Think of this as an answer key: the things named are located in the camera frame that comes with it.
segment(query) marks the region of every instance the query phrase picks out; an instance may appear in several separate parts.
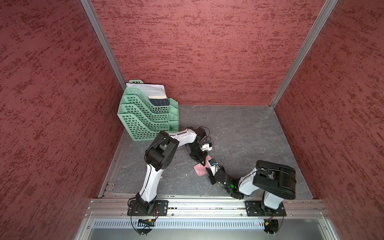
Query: wire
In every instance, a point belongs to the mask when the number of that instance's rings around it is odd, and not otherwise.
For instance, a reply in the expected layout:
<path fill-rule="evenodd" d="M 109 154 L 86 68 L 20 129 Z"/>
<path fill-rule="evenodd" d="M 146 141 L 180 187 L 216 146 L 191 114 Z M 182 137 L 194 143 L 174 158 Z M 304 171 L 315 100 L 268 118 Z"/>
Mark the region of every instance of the wire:
<path fill-rule="evenodd" d="M 258 169 L 259 171 L 264 171 L 264 170 L 272 170 L 272 171 L 277 171 L 277 172 L 283 172 L 285 173 L 286 175 L 288 175 L 291 179 L 293 179 L 295 182 L 296 182 L 296 179 L 294 177 L 292 177 L 289 173 L 287 172 L 284 172 L 284 171 L 281 171 L 281 170 L 276 170 L 276 169 Z"/>
<path fill-rule="evenodd" d="M 129 201 L 131 201 L 132 199 L 135 199 L 136 198 L 136 196 L 135 197 L 132 197 L 132 198 L 130 198 L 130 199 L 128 199 L 128 206 L 129 206 Z"/>
<path fill-rule="evenodd" d="M 159 209 L 157 207 L 155 207 L 157 209 L 157 217 L 155 218 L 155 222 L 156 220 L 158 219 L 159 215 L 160 215 L 160 212 L 159 212 Z"/>
<path fill-rule="evenodd" d="M 187 150 L 188 153 L 192 153 L 192 152 L 188 151 L 187 145 L 189 146 L 188 143 L 184 145 L 184 146 L 185 146 L 185 149 Z"/>
<path fill-rule="evenodd" d="M 266 221 L 269 223 L 269 221 L 272 220 L 273 217 L 274 217 L 274 215 L 272 217 L 268 218 Z"/>
<path fill-rule="evenodd" d="M 163 138 L 163 139 L 158 140 L 157 142 L 155 142 L 154 144 L 152 144 L 152 146 L 150 146 L 148 149 L 151 150 L 151 148 L 152 148 L 153 146 L 155 146 L 156 144 L 158 144 L 159 142 L 161 142 L 161 141 L 163 141 L 163 140 L 165 140 L 165 139 L 166 139 L 166 138 Z M 147 156 L 148 156 L 148 153 L 149 153 L 149 151 L 148 151 L 147 153 L 144 154 L 144 160 L 145 160 L 145 162 L 147 162 Z"/>
<path fill-rule="evenodd" d="M 294 177 L 292 177 L 292 176 L 291 176 L 289 173 L 287 173 L 287 172 L 284 172 L 284 171 L 281 171 L 281 170 L 275 170 L 275 169 L 257 169 L 256 171 L 251 172 L 251 173 L 248 174 L 247 176 L 243 177 L 243 179 L 242 179 L 241 182 L 239 183 L 239 186 L 240 186 L 240 184 L 244 181 L 245 178 L 251 176 L 252 174 L 254 174 L 254 173 L 257 172 L 257 171 L 263 171 L 263 170 L 272 170 L 272 171 L 277 171 L 277 172 L 283 172 L 283 173 L 287 174 L 291 179 L 293 179 L 293 180 L 296 182 L 296 179 L 295 179 Z"/>
<path fill-rule="evenodd" d="M 277 233 L 280 230 L 281 226 L 283 225 L 283 222 L 284 222 L 284 215 L 283 215 L 283 219 L 281 220 L 281 224 L 279 225 L 279 228 L 275 233 Z"/>
<path fill-rule="evenodd" d="M 219 167 L 219 165 L 216 163 L 215 164 L 215 175 L 216 175 L 216 173 L 218 172 L 218 170 L 217 170 L 217 168 L 220 170 L 221 168 Z M 230 193 L 230 191 L 228 190 L 228 186 L 227 186 L 227 184 L 224 182 L 224 176 L 223 176 L 223 173 L 220 171 L 220 174 L 221 174 L 221 178 L 222 178 L 222 182 L 223 182 L 223 184 L 224 184 L 224 188 L 225 188 L 225 190 L 227 191 L 227 193 L 229 194 L 229 195 L 231 195 L 231 193 Z"/>
<path fill-rule="evenodd" d="M 144 194 L 144 191 L 145 191 L 146 188 L 147 188 L 147 185 L 148 185 L 148 182 L 149 182 L 149 177 L 151 176 L 151 172 L 152 172 L 152 170 L 149 171 L 149 175 L 148 175 L 147 183 L 145 184 L 144 190 L 143 190 L 143 192 L 141 193 L 141 195 L 140 195 L 139 198 L 141 198 L 141 196 Z M 131 208 L 131 225 L 132 225 L 132 228 L 133 228 L 139 235 L 141 235 L 141 233 L 139 233 L 139 232 L 136 230 L 136 228 L 133 226 L 133 223 L 132 223 L 132 213 L 133 213 L 133 209 L 135 208 L 137 202 L 138 202 L 138 200 L 136 199 L 136 202 L 133 204 L 133 206 L 132 206 L 132 208 Z"/>
<path fill-rule="evenodd" d="M 207 127 L 203 127 L 203 128 L 206 128 L 208 130 L 208 135 L 205 138 L 200 140 L 200 142 L 205 140 L 205 142 L 202 143 L 202 145 L 209 143 L 212 140 L 212 138 L 209 136 L 211 134 L 211 131 L 209 130 L 209 128 L 207 128 Z"/>
<path fill-rule="evenodd" d="M 143 233 L 143 232 L 144 232 L 144 229 L 145 229 L 146 227 L 148 228 L 149 231 L 148 231 L 147 233 Z M 152 228 L 150 228 L 148 225 L 146 225 L 145 227 L 143 227 L 143 228 L 141 229 L 141 234 L 145 234 L 145 235 L 147 235 L 150 231 L 152 231 Z"/>

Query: red textured wall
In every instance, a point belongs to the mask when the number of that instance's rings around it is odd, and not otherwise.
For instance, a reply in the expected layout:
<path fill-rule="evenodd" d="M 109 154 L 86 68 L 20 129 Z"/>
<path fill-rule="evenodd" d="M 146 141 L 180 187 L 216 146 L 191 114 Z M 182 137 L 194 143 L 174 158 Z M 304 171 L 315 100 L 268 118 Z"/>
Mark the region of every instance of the red textured wall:
<path fill-rule="evenodd" d="M 79 0 L 0 3 L 0 239 L 73 239 L 123 126 Z"/>
<path fill-rule="evenodd" d="M 94 0 L 125 78 L 182 104 L 269 105 L 325 0 Z"/>
<path fill-rule="evenodd" d="M 275 108 L 342 239 L 384 239 L 384 1 L 339 0 Z"/>

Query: vent grille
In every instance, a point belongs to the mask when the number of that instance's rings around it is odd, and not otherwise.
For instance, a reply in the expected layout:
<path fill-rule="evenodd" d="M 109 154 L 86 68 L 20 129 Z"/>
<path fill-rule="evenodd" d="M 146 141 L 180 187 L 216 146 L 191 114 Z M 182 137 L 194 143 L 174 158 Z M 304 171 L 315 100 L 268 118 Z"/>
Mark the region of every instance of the vent grille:
<path fill-rule="evenodd" d="M 135 227 L 144 227 L 137 225 L 137 219 L 132 219 Z M 130 219 L 110 219 L 98 218 L 93 223 L 93 228 L 131 228 Z M 262 229 L 264 230 L 264 221 L 259 219 L 157 219 L 155 228 L 178 228 L 178 229 Z"/>

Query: green plastic tray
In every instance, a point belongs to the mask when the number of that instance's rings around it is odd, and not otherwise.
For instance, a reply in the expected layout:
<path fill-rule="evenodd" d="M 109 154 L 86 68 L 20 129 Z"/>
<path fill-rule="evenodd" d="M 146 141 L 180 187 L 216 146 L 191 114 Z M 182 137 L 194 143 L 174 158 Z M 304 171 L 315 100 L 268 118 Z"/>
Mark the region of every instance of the green plastic tray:
<path fill-rule="evenodd" d="M 130 106 L 132 104 L 121 104 L 119 106 L 119 114 L 133 114 L 139 121 L 141 121 L 149 130 L 151 131 L 177 131 L 179 129 L 179 121 L 170 121 L 170 122 L 152 122 L 149 120 L 140 110 L 130 111 Z"/>
<path fill-rule="evenodd" d="M 132 79 L 128 83 L 137 83 L 137 84 L 145 84 L 143 81 L 140 79 Z"/>
<path fill-rule="evenodd" d="M 131 113 L 122 113 L 118 114 L 118 116 L 133 141 L 154 140 L 160 132 L 149 130 L 135 115 Z M 178 132 L 178 130 L 166 132 L 174 133 Z"/>
<path fill-rule="evenodd" d="M 177 121 L 179 119 L 179 110 L 177 108 L 171 107 L 168 108 L 168 111 L 164 110 L 162 113 L 153 113 L 136 95 L 123 95 L 120 104 L 137 106 L 152 122 L 164 122 L 166 116 L 169 118 L 169 121 Z"/>
<path fill-rule="evenodd" d="M 152 113 L 145 105 L 143 105 L 143 111 L 135 104 L 120 103 L 120 106 L 123 107 L 124 113 L 132 113 L 136 116 L 144 115 L 152 122 L 169 122 L 179 120 L 179 117 L 172 113 Z"/>
<path fill-rule="evenodd" d="M 124 90 L 123 99 L 126 101 L 125 103 L 129 103 L 129 101 L 132 101 L 132 98 L 130 96 L 135 95 L 137 96 L 142 103 L 152 112 L 152 113 L 173 113 L 175 115 L 178 114 L 179 109 L 179 103 L 172 98 L 169 99 L 169 106 L 155 106 L 151 103 L 149 98 L 139 89 L 139 88 L 133 88 L 133 87 L 127 87 Z"/>

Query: black cable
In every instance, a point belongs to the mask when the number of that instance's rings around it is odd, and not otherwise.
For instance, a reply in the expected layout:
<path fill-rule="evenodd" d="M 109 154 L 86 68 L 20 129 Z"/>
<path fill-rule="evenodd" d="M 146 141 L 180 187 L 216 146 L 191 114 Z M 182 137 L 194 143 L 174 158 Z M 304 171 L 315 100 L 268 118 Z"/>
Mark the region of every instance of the black cable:
<path fill-rule="evenodd" d="M 135 199 L 136 198 L 136 196 L 135 197 L 132 197 L 132 198 L 130 198 L 130 199 L 128 199 L 128 207 L 129 207 L 129 201 L 131 201 L 132 199 Z"/>
<path fill-rule="evenodd" d="M 158 140 L 157 142 L 155 142 L 154 144 L 152 144 L 152 146 L 150 146 L 148 149 L 151 150 L 151 148 L 152 148 L 153 146 L 155 146 L 155 145 L 158 144 L 160 141 L 163 141 L 163 140 L 165 140 L 165 139 L 166 139 L 166 138 L 163 138 L 163 139 Z M 149 151 L 148 151 L 147 153 L 144 154 L 144 160 L 145 160 L 145 162 L 147 162 L 147 156 L 148 156 L 148 153 L 149 153 Z"/>
<path fill-rule="evenodd" d="M 252 174 L 254 174 L 254 173 L 257 172 L 257 171 L 263 171 L 263 170 L 272 170 L 272 171 L 283 172 L 283 173 L 287 174 L 290 178 L 292 178 L 293 180 L 295 180 L 295 182 L 296 182 L 296 179 L 295 179 L 294 177 L 292 177 L 292 176 L 291 176 L 289 173 L 287 173 L 287 172 L 284 172 L 284 171 L 281 171 L 281 170 L 275 170 L 275 169 L 257 169 L 256 171 L 254 171 L 254 172 L 248 174 L 247 176 L 245 176 L 245 177 L 241 180 L 241 182 L 239 183 L 239 186 L 240 186 L 240 184 L 244 181 L 244 179 L 245 179 L 246 177 L 251 176 Z"/>
<path fill-rule="evenodd" d="M 284 222 L 284 215 L 283 215 L 283 219 L 281 220 L 281 224 L 279 225 L 279 228 L 275 233 L 277 233 L 280 230 L 281 226 L 283 225 L 283 222 Z"/>
<path fill-rule="evenodd" d="M 192 152 L 188 151 L 187 145 L 189 146 L 188 143 L 184 145 L 184 146 L 185 146 L 185 149 L 187 150 L 188 153 L 192 153 Z"/>
<path fill-rule="evenodd" d="M 217 167 L 219 170 L 221 169 L 217 163 L 215 164 L 215 171 L 216 171 L 216 167 Z M 228 193 L 229 195 L 231 195 L 230 191 L 228 190 L 227 185 L 224 183 L 224 176 L 223 176 L 223 173 L 222 173 L 221 171 L 220 171 L 220 174 L 221 174 L 221 178 L 222 178 L 222 182 L 223 182 L 223 184 L 224 184 L 224 188 L 225 188 L 225 190 L 227 191 L 227 193 Z"/>
<path fill-rule="evenodd" d="M 156 222 L 156 220 L 159 218 L 160 211 L 159 211 L 159 209 L 156 206 L 155 206 L 155 208 L 157 209 L 157 217 L 155 217 L 155 222 Z"/>
<path fill-rule="evenodd" d="M 152 228 L 150 228 L 148 225 L 146 225 L 145 227 L 143 227 L 143 228 L 141 229 L 141 233 L 142 233 L 142 234 L 143 234 L 144 229 L 145 229 L 146 227 L 148 228 L 149 231 L 148 231 L 147 233 L 145 233 L 145 235 L 147 235 L 150 231 L 152 231 Z"/>
<path fill-rule="evenodd" d="M 149 175 L 148 175 L 147 183 L 145 184 L 144 190 L 143 190 L 143 192 L 141 193 L 141 195 L 140 195 L 139 198 L 141 198 L 141 196 L 143 196 L 144 191 L 145 191 L 146 188 L 147 188 L 147 185 L 148 185 L 148 182 L 149 182 L 149 177 L 151 176 L 151 172 L 152 172 L 152 170 L 149 171 Z M 133 204 L 133 206 L 132 206 L 132 208 L 131 208 L 131 225 L 132 225 L 132 228 L 133 228 L 138 234 L 140 234 L 140 233 L 136 230 L 136 228 L 133 226 L 133 223 L 132 223 L 132 213 L 133 213 L 133 208 L 136 206 L 136 203 L 137 203 L 137 199 L 136 199 L 135 204 Z"/>
<path fill-rule="evenodd" d="M 203 127 L 203 128 L 206 128 L 208 130 L 208 135 L 206 135 L 205 138 L 200 140 L 200 142 L 205 140 L 205 142 L 202 145 L 204 145 L 204 144 L 206 144 L 212 140 L 212 138 L 209 136 L 211 134 L 211 131 L 209 130 L 209 128 L 207 128 L 207 127 Z"/>

